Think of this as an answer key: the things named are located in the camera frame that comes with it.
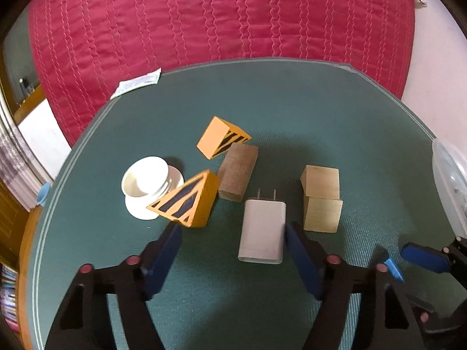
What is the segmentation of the tan wooden wedge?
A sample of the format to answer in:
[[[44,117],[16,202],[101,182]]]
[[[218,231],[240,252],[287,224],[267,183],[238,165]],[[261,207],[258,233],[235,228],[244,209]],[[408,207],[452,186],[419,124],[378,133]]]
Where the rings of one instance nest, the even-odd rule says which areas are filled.
[[[341,200],[304,197],[303,229],[308,232],[336,233],[343,202]]]

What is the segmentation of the white phone charger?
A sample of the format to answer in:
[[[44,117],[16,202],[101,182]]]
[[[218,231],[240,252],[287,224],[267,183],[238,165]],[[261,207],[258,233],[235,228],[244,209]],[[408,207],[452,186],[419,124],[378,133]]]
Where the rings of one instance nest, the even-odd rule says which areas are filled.
[[[287,205],[272,197],[256,197],[245,201],[238,260],[241,262],[279,265],[283,261],[283,242]]]

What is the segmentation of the beige wooden wedge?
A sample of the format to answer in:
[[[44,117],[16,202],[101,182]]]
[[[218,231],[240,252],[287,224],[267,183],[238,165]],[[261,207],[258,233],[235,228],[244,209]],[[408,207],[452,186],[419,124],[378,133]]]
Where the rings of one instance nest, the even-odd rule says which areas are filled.
[[[306,165],[300,177],[307,197],[339,200],[339,170],[332,167]]]

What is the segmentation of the brown wooden block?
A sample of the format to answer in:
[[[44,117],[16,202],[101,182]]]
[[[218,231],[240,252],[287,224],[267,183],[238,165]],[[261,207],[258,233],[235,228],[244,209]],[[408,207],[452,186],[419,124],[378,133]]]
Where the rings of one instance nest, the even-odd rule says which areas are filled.
[[[218,170],[220,198],[236,203],[243,200],[256,165],[258,152],[257,146],[232,144]]]

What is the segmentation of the orange striped wedge front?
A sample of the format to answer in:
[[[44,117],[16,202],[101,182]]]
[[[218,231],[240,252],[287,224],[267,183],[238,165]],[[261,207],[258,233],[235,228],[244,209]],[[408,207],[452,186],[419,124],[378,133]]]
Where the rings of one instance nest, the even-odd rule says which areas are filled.
[[[147,205],[147,209],[187,228],[204,228],[208,224],[219,184],[216,173],[202,171]]]

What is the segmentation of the clear plastic bowl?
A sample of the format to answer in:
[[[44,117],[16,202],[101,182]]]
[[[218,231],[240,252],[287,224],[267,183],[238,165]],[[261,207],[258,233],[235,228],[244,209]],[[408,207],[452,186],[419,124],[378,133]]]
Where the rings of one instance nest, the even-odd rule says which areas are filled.
[[[435,186],[449,225],[456,236],[466,238],[466,157],[441,138],[433,140],[432,151]]]

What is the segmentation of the blue waste bin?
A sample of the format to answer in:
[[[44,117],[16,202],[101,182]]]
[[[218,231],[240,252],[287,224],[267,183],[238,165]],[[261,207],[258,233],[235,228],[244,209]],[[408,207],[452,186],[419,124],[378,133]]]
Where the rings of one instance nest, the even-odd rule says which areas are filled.
[[[40,206],[45,206],[45,203],[46,203],[46,200],[47,200],[47,197],[48,197],[48,193],[51,189],[51,183],[49,182],[46,182],[45,184],[43,184],[36,196],[36,204],[37,205],[40,205]]]

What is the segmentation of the white patterned curtain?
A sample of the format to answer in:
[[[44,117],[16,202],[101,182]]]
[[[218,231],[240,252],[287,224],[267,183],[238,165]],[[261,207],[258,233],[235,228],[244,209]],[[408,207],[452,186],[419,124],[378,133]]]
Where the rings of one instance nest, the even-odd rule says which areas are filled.
[[[42,185],[52,183],[53,179],[14,123],[3,94],[0,114],[1,181],[18,202],[30,211],[36,206],[36,196]]]

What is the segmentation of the wooden window sill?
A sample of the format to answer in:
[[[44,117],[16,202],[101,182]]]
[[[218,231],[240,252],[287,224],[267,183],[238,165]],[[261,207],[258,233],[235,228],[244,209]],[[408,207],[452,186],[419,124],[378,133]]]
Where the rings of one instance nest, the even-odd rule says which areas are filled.
[[[6,100],[6,106],[16,125],[22,123],[42,102],[46,100],[42,86],[37,85],[27,97],[15,100],[13,87],[10,84],[3,53],[1,53],[1,92]]]

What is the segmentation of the white paper sheet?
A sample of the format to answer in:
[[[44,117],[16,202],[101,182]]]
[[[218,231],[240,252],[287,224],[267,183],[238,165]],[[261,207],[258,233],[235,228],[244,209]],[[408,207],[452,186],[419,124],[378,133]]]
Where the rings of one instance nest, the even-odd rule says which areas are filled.
[[[119,82],[116,90],[111,94],[110,99],[115,99],[125,93],[131,92],[136,89],[146,87],[148,85],[156,85],[161,77],[161,68],[153,72],[132,78],[129,80],[122,80]]]

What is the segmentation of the red quilted blanket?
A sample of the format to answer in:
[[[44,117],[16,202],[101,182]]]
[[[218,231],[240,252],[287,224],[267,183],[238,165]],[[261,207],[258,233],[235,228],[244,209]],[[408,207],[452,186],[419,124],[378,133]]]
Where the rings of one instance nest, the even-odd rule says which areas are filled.
[[[348,63],[405,89],[414,0],[32,0],[32,57],[73,145],[121,81],[227,59]]]

